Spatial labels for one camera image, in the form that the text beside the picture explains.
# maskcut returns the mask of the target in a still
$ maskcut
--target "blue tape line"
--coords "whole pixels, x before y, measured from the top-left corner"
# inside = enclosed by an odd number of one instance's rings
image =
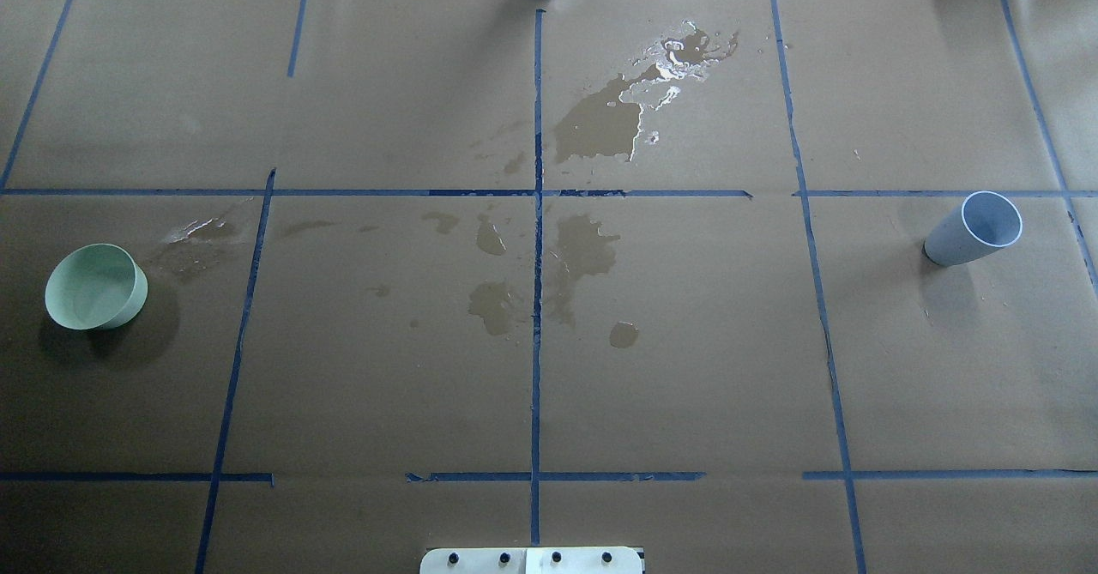
[[[279,188],[285,198],[533,198],[535,191],[511,188]]]
[[[0,482],[209,482],[209,473],[13,472]]]
[[[748,191],[542,191],[550,198],[747,198],[754,195]]]
[[[290,67],[287,68],[285,75],[289,78],[293,78],[294,69],[298,67],[298,45],[301,44],[301,30],[305,24],[305,3],[309,0],[301,0],[298,3],[298,26],[293,30],[293,47],[290,49]]]
[[[649,472],[538,472],[541,482],[697,482],[705,477],[701,471]],[[529,473],[432,473],[427,477],[404,473],[410,484],[427,482],[529,482]]]
[[[0,482],[209,482],[209,473],[128,473],[128,472],[8,472]],[[262,482],[274,485],[270,473],[234,473],[223,482]]]
[[[541,473],[541,480],[545,482],[697,482],[703,477],[705,477],[705,473],[701,471]]]
[[[839,374],[834,367],[834,350],[831,347],[831,327],[828,323],[827,303],[824,297],[824,280],[820,277],[820,266],[816,254],[816,235],[813,233],[813,215],[808,203],[808,182],[805,179],[805,165],[800,157],[800,144],[793,125],[793,92],[789,86],[789,69],[785,58],[785,42],[782,37],[782,19],[778,14],[777,0],[770,0],[774,16],[774,43],[777,46],[777,58],[782,70],[782,89],[785,92],[785,113],[789,124],[789,143],[793,145],[793,157],[797,160],[797,187],[800,190],[800,210],[805,218],[805,237],[808,238],[808,259],[811,261],[813,283],[816,284],[816,308],[824,327],[824,341],[827,344],[827,368],[831,375],[831,406],[834,413],[836,432],[839,436],[839,454],[842,458],[843,484],[847,488],[847,510],[850,515],[850,531],[854,542],[854,560],[859,574],[865,574],[865,551],[862,548],[862,527],[858,516],[858,498],[854,493],[854,479],[851,476],[850,450],[847,446],[847,426],[842,414],[842,397],[839,394]]]
[[[541,18],[534,13],[534,190],[537,218],[534,233],[534,352],[530,387],[530,545],[541,543],[541,254],[545,250],[541,159]]]
[[[809,482],[842,480],[842,472],[809,471],[802,475]],[[1011,480],[1011,479],[1072,479],[1098,480],[1098,471],[1068,469],[961,469],[931,471],[855,471],[854,480]]]
[[[34,102],[38,101],[38,92],[42,90],[42,82],[46,79],[46,72],[49,69],[51,59],[54,58],[54,50],[57,49],[57,42],[61,37],[61,31],[65,30],[65,22],[68,20],[69,8],[72,7],[72,0],[65,0],[65,7],[61,8],[61,15],[57,19],[57,26],[54,27],[54,37],[49,40],[49,46],[46,47],[46,57],[42,58],[42,67],[38,69],[38,78],[34,79],[34,87],[31,89],[31,98],[26,101],[26,109],[23,109],[23,120],[19,122],[19,128],[15,132],[15,140],[12,140],[11,151],[8,151],[8,164],[3,167],[3,175],[0,175],[0,190],[8,184],[8,178],[11,176],[12,167],[15,165],[15,156],[19,155],[19,147],[23,144],[23,135],[26,132],[26,124],[31,122],[31,112],[34,110]]]
[[[206,550],[210,547],[210,531],[213,528],[213,514],[217,504],[217,489],[221,481],[221,470],[225,464],[225,444],[228,442],[228,425],[233,418],[233,399],[236,395],[236,383],[240,375],[240,360],[244,358],[244,335],[248,328],[248,317],[251,315],[251,300],[256,292],[256,278],[259,277],[259,258],[264,252],[264,236],[267,234],[267,218],[270,215],[271,198],[274,192],[274,170],[267,176],[267,191],[264,195],[262,211],[259,213],[259,227],[256,230],[256,248],[251,252],[251,272],[248,273],[248,289],[244,295],[244,308],[240,313],[240,328],[236,335],[236,351],[233,356],[233,371],[228,378],[228,391],[225,394],[225,410],[221,418],[221,432],[217,437],[217,452],[214,455],[213,473],[210,479],[210,496],[206,499],[205,519],[202,522],[202,538],[199,541],[199,556],[194,564],[195,574],[205,569]]]
[[[976,191],[796,191],[795,198],[808,194],[809,198],[961,198]],[[1063,191],[996,191],[1005,198],[1042,199],[1062,198]]]
[[[1015,30],[1015,18],[1010,13],[1010,2],[1009,0],[999,0],[999,3],[1002,5],[1002,15],[1007,22],[1007,32],[1010,34],[1010,45],[1013,46],[1015,56],[1018,58],[1018,67],[1020,67],[1022,72],[1022,81],[1026,82],[1026,91],[1029,93],[1030,103],[1033,105],[1033,114],[1037,116],[1038,125],[1041,128],[1041,139],[1044,140],[1044,148],[1047,149],[1049,159],[1052,160],[1052,170],[1055,171],[1060,190],[1066,192],[1067,180],[1064,179],[1064,170],[1060,165],[1060,156],[1056,155],[1056,148],[1052,144],[1052,136],[1049,133],[1049,125],[1044,120],[1044,112],[1041,110],[1041,102],[1037,98],[1037,90],[1033,89],[1033,79],[1030,78],[1026,55],[1022,54],[1022,47],[1018,43],[1018,32]],[[1075,241],[1078,241],[1079,250],[1083,252],[1083,262],[1086,266],[1087,275],[1090,277],[1090,288],[1094,289],[1095,295],[1098,295],[1098,272],[1095,271],[1094,257],[1091,257],[1090,249],[1087,247],[1087,238],[1083,235],[1083,226],[1079,226],[1079,217],[1075,214],[1075,203],[1072,202],[1071,198],[1064,195],[1064,205],[1067,206],[1067,215],[1071,217],[1072,226],[1075,229]]]
[[[8,188],[4,195],[79,195],[80,198],[225,198],[262,195],[249,188]]]
[[[415,473],[404,473],[410,484],[426,482],[529,482],[529,473],[432,473],[421,477]]]

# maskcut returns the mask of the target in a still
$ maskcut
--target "light green cup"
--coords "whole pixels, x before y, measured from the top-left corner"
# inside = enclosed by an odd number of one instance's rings
[[[70,330],[109,330],[137,316],[148,280],[119,246],[94,243],[68,255],[46,283],[46,312]]]

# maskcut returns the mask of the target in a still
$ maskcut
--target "cup rim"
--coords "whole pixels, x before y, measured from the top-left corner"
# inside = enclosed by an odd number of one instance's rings
[[[1007,205],[1010,206],[1010,210],[1015,213],[1015,217],[1018,218],[1018,234],[1016,234],[1010,241],[1006,243],[984,241],[984,238],[981,238],[979,235],[973,233],[972,227],[968,226],[968,217],[965,217],[965,207],[968,206],[970,200],[981,194],[991,194],[995,195],[995,198],[999,198],[1000,200],[1002,200],[1002,202],[1007,203]],[[1024,222],[1022,220],[1022,214],[1020,213],[1020,211],[1018,211],[1018,206],[1016,206],[1010,199],[1005,198],[1005,195],[999,194],[999,192],[996,191],[976,191],[973,192],[973,194],[966,195],[964,202],[961,203],[961,223],[962,225],[964,225],[964,229],[968,230],[968,235],[971,235],[974,240],[982,243],[982,245],[984,246],[990,246],[990,248],[1008,248],[1008,246],[1015,245],[1015,243],[1022,237],[1022,227],[1024,225]]]

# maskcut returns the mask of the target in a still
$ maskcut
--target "liquid stain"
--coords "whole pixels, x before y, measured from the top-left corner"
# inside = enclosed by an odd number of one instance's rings
[[[610,330],[610,347],[632,347],[632,344],[637,342],[637,338],[639,338],[639,336],[640,330],[638,330],[636,325],[619,320]]]
[[[296,225],[287,226],[279,234],[280,238],[291,238],[293,235],[304,234],[305,230],[312,229],[323,229],[325,226],[336,226],[334,222],[327,222],[327,220],[305,220],[305,222],[299,222]]]
[[[455,226],[461,222],[461,218],[456,215],[442,214],[441,211],[428,211],[424,214],[421,220],[435,220],[437,225],[435,225],[436,233],[447,235],[450,230],[453,230]]]
[[[206,270],[236,257],[231,246],[250,243],[243,227],[251,225],[244,205],[255,198],[234,203],[212,218],[197,218],[165,235],[160,249],[143,261],[146,268],[160,269],[182,284],[194,281]]]
[[[682,93],[672,80],[691,77],[705,80],[709,67],[736,50],[736,34],[726,42],[710,37],[693,22],[683,22],[675,33],[653,43],[632,65],[647,65],[636,77],[618,74],[598,92],[583,100],[553,128],[556,162],[572,156],[625,156],[631,160],[637,136],[643,132],[645,112],[656,112]]]
[[[480,229],[477,230],[477,248],[482,249],[486,254],[493,254],[495,257],[502,257],[503,254],[507,252],[507,247],[503,246],[503,238],[500,237],[500,232],[491,220],[489,220],[488,215],[480,214],[477,218],[481,222]]]
[[[484,322],[484,328],[492,336],[503,336],[511,331],[511,311],[514,297],[506,283],[481,283],[469,294],[469,313]]]
[[[503,171],[506,172],[506,175],[515,175],[515,172],[518,172],[518,170],[520,170],[523,164],[525,162],[526,162],[526,151],[518,151],[518,157],[516,157],[516,159],[514,160],[511,160],[511,162],[508,162],[506,167],[503,167]]]
[[[620,235],[602,234],[601,222],[590,215],[573,215],[558,222],[558,240],[547,250],[545,304],[549,316],[575,327],[572,297],[583,277],[608,273],[617,254],[612,246]]]

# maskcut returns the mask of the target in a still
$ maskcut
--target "cup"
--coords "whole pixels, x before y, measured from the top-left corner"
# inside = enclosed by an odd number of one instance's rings
[[[1022,237],[1022,214],[1002,194],[968,194],[927,235],[922,251],[943,268],[975,261],[1005,249]]]
[[[148,295],[148,280],[126,250],[96,243],[63,258],[46,283],[46,312],[70,330],[125,325]]]

